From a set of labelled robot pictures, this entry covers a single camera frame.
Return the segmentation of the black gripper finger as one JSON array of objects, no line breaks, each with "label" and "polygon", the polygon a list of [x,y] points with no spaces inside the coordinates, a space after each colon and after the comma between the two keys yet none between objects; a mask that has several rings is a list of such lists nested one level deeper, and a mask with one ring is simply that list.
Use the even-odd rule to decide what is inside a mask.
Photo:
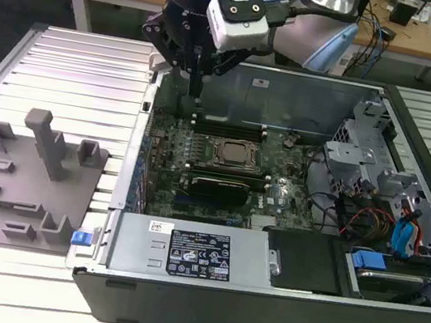
[{"label": "black gripper finger", "polygon": [[143,24],[142,30],[171,67],[185,72],[189,77],[189,95],[195,96],[199,63],[191,22],[185,19],[175,22],[165,15],[153,15]]},{"label": "black gripper finger", "polygon": [[219,53],[214,47],[203,48],[198,60],[198,69],[194,85],[194,98],[203,90],[203,80],[212,75],[224,75],[239,65],[250,55],[248,49],[232,50]]}]

